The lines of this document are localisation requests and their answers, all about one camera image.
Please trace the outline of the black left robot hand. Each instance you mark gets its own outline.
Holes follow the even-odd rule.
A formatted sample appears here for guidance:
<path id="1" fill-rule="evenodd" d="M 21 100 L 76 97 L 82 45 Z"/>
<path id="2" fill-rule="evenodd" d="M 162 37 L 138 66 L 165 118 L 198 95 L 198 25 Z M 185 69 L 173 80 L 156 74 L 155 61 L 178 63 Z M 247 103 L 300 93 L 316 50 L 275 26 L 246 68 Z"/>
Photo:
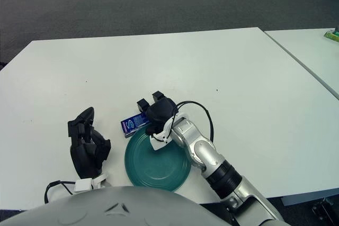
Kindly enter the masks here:
<path id="1" fill-rule="evenodd" d="M 103 162 L 107 160 L 111 150 L 111 141 L 93 127 L 94 115 L 94 108 L 89 107 L 76 119 L 68 121 L 70 155 L 81 179 L 101 175 Z"/>

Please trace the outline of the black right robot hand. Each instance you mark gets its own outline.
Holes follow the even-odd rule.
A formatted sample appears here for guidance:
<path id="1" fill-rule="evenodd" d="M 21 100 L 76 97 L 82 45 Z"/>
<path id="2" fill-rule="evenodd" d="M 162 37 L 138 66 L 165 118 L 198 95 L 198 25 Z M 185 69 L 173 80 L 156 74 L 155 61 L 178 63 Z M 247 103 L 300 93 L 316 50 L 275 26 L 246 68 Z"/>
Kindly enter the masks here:
<path id="1" fill-rule="evenodd" d="M 176 104 L 162 92 L 152 94 L 154 104 L 150 105 L 144 98 L 137 102 L 138 109 L 144 113 L 149 126 L 146 128 L 148 135 L 159 134 L 163 131 L 165 123 L 173 116 Z"/>

